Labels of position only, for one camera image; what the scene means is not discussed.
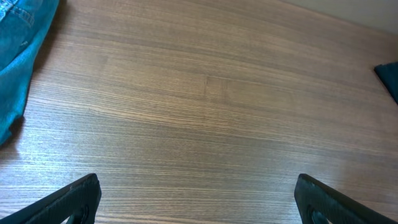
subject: black fabric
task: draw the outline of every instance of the black fabric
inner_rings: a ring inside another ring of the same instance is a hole
[[[398,104],[398,62],[378,65],[374,71]]]

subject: denim fabric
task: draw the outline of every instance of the denim fabric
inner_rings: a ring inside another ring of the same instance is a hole
[[[24,112],[37,52],[58,0],[0,0],[0,145]]]

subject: blue jeans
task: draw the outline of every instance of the blue jeans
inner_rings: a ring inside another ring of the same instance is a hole
[[[59,0],[0,0],[0,145],[23,115],[37,52]]]

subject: folded cloth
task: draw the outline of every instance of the folded cloth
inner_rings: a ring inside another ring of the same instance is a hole
[[[398,62],[378,65],[374,71],[398,104]]]
[[[23,115],[33,63],[59,0],[0,0],[0,145]]]

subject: wooden table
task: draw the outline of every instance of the wooden table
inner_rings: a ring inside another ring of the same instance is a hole
[[[398,220],[397,40],[280,1],[62,2],[0,217],[94,172],[97,223],[300,223],[308,173]]]

